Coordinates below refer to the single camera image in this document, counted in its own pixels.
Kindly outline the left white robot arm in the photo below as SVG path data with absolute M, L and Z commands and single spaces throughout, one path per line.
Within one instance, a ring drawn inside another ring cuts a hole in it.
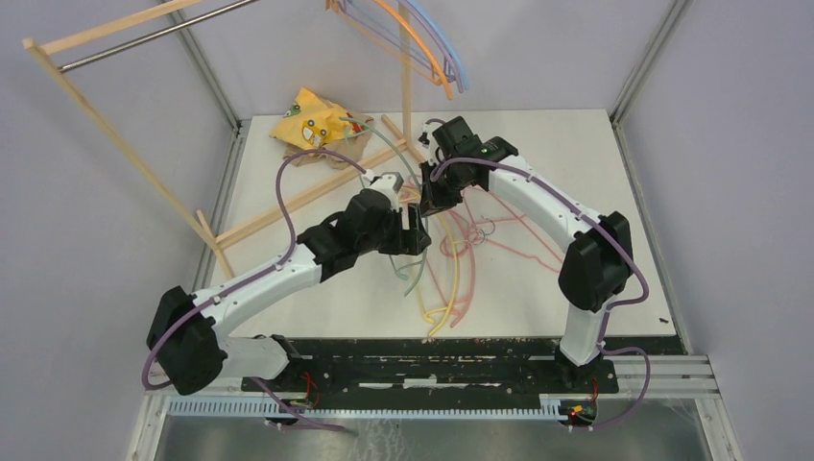
M 281 336 L 231 333 L 273 304 L 352 268 L 362 255 L 420 255 L 430 243 L 419 204 L 401 205 L 365 188 L 345 209 L 297 235 L 276 260 L 195 293 L 180 286 L 167 290 L 146 339 L 147 363 L 158 364 L 167 379 L 152 383 L 145 369 L 142 383 L 148 390 L 173 387 L 188 396 L 219 377 L 256 377 L 291 390 L 302 367 Z

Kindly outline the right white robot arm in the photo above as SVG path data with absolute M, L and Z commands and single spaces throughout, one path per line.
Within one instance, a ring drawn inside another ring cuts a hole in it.
M 530 218 L 563 251 L 558 285 L 568 312 L 554 377 L 567 392 L 582 390 L 593 378 L 606 312 L 634 274 L 628 219 L 578 204 L 514 145 L 500 136 L 481 140 L 461 116 L 427 120 L 418 142 L 431 156 L 419 167 L 422 216 L 452 209 L 466 189 L 479 187 Z

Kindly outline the pink plastic hanger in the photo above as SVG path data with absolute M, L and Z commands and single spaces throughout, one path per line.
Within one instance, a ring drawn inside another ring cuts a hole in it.
M 459 285 L 459 292 L 457 295 L 457 300 L 450 321 L 439 333 L 445 330 L 455 328 L 463 321 L 463 319 L 467 315 L 474 300 L 474 291 L 477 275 L 474 248 L 470 247 L 465 243 L 462 243 L 463 240 L 462 225 L 457 224 L 452 219 L 451 215 L 449 214 L 449 211 L 443 214 L 446 215 L 446 218 L 452 227 L 454 242 L 456 243 L 457 246 L 457 254 L 461 262 L 461 271 L 460 271 L 461 283 Z M 441 228 L 439 222 L 436 219 L 435 222 L 437 223 L 439 230 L 442 232 L 441 233 L 441 242 L 442 242 L 443 229 Z M 442 254 L 439 252 L 440 243 L 431 248 L 430 256 L 427 257 L 427 261 L 424 264 L 423 272 L 420 276 L 420 282 L 416 286 L 415 298 L 418 309 L 419 302 L 422 302 L 422 304 L 427 309 L 435 309 L 443 306 L 442 299 L 439 292 L 437 291 L 437 288 L 441 288 L 442 291 L 446 291 L 449 288 L 449 283 L 453 269 L 452 269 L 452 260 L 447 259 L 447 257 L 449 256 L 447 249 L 443 249 Z M 429 330 L 431 327 L 424 320 L 423 322 L 426 324 Z

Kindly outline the yellow hanger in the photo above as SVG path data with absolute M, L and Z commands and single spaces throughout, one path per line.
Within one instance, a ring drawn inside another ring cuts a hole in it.
M 445 214 L 440 214 L 436 220 L 443 229 L 443 239 L 440 243 L 439 252 L 442 254 L 443 249 L 447 249 L 447 252 L 449 253 L 447 259 L 452 260 L 453 271 L 449 288 L 446 291 L 442 291 L 441 288 L 437 288 L 437 291 L 442 299 L 442 307 L 427 309 L 422 302 L 419 302 L 421 316 L 423 320 L 431 327 L 426 335 L 428 340 L 434 338 L 449 323 L 454 311 L 454 306 L 459 292 L 459 285 L 461 283 L 461 262 L 457 254 L 457 246 L 454 242 L 452 227 L 449 224 Z

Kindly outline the light blue hanger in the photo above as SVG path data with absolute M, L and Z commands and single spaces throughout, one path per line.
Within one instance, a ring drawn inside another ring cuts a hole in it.
M 447 80 L 455 84 L 460 93 L 469 90 L 470 85 L 466 68 L 441 27 L 418 1 L 399 1 L 399 5 L 407 9 L 440 49 L 443 56 L 443 72 Z

